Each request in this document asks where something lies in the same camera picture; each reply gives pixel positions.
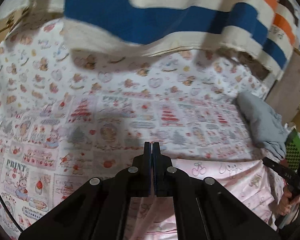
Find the black cable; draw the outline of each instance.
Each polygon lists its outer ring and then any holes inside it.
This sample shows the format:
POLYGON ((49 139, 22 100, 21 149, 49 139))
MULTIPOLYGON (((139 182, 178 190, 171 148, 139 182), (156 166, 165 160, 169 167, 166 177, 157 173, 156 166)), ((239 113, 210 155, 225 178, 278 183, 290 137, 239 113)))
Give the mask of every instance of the black cable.
POLYGON ((298 214, 298 212, 299 212, 299 209, 300 209, 300 203, 299 203, 299 207, 298 207, 298 210, 297 210, 297 212, 294 214, 294 216, 293 216, 293 219, 291 220, 291 223, 293 222, 293 220, 295 219, 296 215, 298 214))
POLYGON ((3 206, 4 211, 8 214, 9 218, 12 220, 12 222, 14 223, 14 225, 19 229, 19 231, 22 233, 23 229, 19 226, 19 224, 16 222, 16 220, 14 219, 14 217, 12 216, 12 214, 10 213, 9 209, 7 208, 6 204, 4 203, 1 195, 0 195, 0 203, 3 206))

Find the blue stripe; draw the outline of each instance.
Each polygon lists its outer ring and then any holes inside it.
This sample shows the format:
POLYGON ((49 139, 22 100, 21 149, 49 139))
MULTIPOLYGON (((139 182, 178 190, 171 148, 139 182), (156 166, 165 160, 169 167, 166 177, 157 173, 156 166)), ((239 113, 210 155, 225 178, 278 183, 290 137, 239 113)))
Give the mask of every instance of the blue stripe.
POLYGON ((278 63, 281 69, 283 69, 284 64, 287 62, 287 58, 282 49, 280 49, 280 47, 275 42, 267 39, 263 50, 278 63))
POLYGON ((226 25, 237 26, 252 33, 255 30, 257 15, 258 12, 253 6, 239 2, 236 3, 229 12, 226 25))
POLYGON ((256 27, 252 32, 252 38, 263 46, 267 40, 268 29, 261 22, 257 21, 256 27))
POLYGON ((124 41, 138 44, 149 44, 181 31, 221 34, 228 25, 249 32, 254 30, 256 36, 262 30, 255 29, 257 11, 246 3, 236 4, 230 13, 196 6, 135 8, 128 0, 66 0, 65 16, 99 26, 124 41), (247 15, 238 18, 242 11, 247 15))

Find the striped blanket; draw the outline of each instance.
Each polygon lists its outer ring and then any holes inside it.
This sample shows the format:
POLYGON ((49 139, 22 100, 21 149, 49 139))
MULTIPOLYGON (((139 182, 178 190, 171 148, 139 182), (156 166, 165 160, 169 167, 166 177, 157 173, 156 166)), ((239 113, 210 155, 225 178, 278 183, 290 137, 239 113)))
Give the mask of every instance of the striped blanket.
POLYGON ((64 12, 65 45, 116 56, 221 47, 247 52, 280 79, 298 18, 290 0, 5 0, 64 12))

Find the black device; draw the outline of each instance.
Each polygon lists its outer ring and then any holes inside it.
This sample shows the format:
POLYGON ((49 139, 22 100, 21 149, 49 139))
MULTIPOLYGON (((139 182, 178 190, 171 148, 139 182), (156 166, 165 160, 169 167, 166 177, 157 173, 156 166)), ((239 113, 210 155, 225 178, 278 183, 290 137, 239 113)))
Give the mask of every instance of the black device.
POLYGON ((178 239, 276 240, 279 235, 215 179, 189 177, 145 142, 143 155, 114 178, 92 178, 24 230, 19 240, 121 240, 131 197, 173 197, 178 239))
MULTIPOLYGON (((263 159, 263 164, 278 173, 278 175, 284 178, 287 184, 291 186, 290 189, 292 197, 289 199, 290 201, 293 200, 296 196, 300 195, 300 163, 297 173, 287 167, 282 166, 281 164, 270 160, 267 157, 263 159)), ((279 229, 282 229, 286 224, 286 220, 286 216, 279 216, 275 221, 275 225, 279 229)))

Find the finger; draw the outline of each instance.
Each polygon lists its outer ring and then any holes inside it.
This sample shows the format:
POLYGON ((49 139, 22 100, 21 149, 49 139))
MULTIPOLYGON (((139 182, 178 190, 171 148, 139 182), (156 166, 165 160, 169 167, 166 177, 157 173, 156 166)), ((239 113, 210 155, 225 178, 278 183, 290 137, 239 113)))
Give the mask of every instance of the finger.
POLYGON ((288 190, 288 187, 287 187, 287 186, 285 186, 285 187, 283 188, 283 195, 284 195, 285 197, 287 197, 287 198, 291 198, 291 197, 292 197, 292 193, 288 190))
POLYGON ((279 206, 279 210, 285 215, 291 212, 291 210, 285 206, 279 206))
POLYGON ((282 204, 284 206, 290 205, 290 201, 286 197, 282 197, 282 199, 279 202, 279 205, 282 204))
POLYGON ((296 196, 293 200, 291 200, 290 204, 295 205, 300 203, 300 195, 296 196))
POLYGON ((285 216, 285 215, 287 215, 287 213, 285 213, 285 212, 282 212, 281 210, 279 210, 279 211, 278 211, 278 214, 279 214, 279 215, 282 215, 282 216, 285 216))

